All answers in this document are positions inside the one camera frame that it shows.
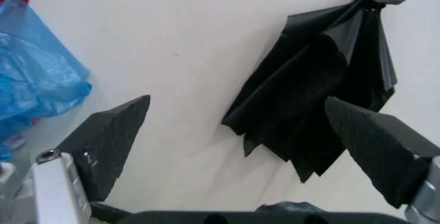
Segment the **white wall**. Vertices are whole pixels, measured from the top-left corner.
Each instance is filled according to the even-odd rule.
[[[53,147],[88,115],[152,96],[147,120],[107,202],[140,210],[254,210],[281,200],[329,211],[402,216],[345,153],[301,184],[290,163],[264,147],[243,158],[241,137],[219,126],[241,85],[274,44],[289,14],[351,0],[30,0],[91,71],[93,92],[71,112],[25,137]],[[440,141],[439,0],[383,11],[399,83],[383,109]]]

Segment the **black plastic bag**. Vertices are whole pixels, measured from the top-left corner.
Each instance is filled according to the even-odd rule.
[[[245,155],[264,144],[291,160],[302,182],[323,174],[345,149],[326,118],[326,97],[378,111],[394,93],[380,12],[403,1],[355,0],[289,16],[222,121],[245,134]]]

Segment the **blue plastic bag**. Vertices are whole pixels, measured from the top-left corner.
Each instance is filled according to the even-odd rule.
[[[90,93],[89,71],[22,0],[0,4],[0,140]]]

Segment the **silver metal part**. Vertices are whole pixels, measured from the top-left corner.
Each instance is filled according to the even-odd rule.
[[[49,149],[43,151],[37,155],[35,161],[37,164],[43,164],[45,162],[57,159],[61,156],[61,152],[58,149]]]
[[[405,216],[411,223],[440,223],[440,157],[432,159],[428,176]]]
[[[50,158],[32,168],[37,223],[88,223],[91,208],[72,157]]]

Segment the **white surface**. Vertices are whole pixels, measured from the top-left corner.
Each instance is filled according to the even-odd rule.
[[[71,112],[25,133],[54,147],[86,117],[143,94],[151,106],[107,202],[140,210],[254,210],[308,201],[328,211],[402,216],[345,153],[301,184],[263,146],[243,158],[242,138],[219,121],[289,14],[351,0],[30,0],[91,71],[93,92]],[[439,0],[383,11],[399,83],[383,112],[439,142]]]

